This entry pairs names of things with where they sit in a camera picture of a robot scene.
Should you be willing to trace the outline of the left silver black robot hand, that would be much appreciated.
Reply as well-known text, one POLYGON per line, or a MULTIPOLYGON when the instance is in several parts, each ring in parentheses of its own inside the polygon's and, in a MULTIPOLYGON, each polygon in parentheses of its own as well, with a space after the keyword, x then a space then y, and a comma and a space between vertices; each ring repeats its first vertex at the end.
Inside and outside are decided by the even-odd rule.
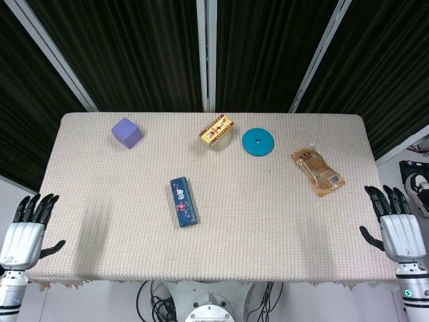
POLYGON ((1 248, 1 267, 5 271, 26 271, 40 259, 59 252, 65 245, 60 240, 51 248, 42 248, 54 205, 60 197, 48 194, 26 196, 17 206, 1 248))

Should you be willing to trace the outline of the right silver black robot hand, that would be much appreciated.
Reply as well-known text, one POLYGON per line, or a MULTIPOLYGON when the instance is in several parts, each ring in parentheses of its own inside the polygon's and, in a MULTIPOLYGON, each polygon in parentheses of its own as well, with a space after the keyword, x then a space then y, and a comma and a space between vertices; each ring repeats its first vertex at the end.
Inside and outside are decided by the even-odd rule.
POLYGON ((385 252, 396 263, 417 262, 427 255, 426 247, 416 216, 411 214, 404 194, 386 185, 383 190, 365 186, 377 218, 381 239, 374 238, 365 226, 359 231, 364 240, 385 252))

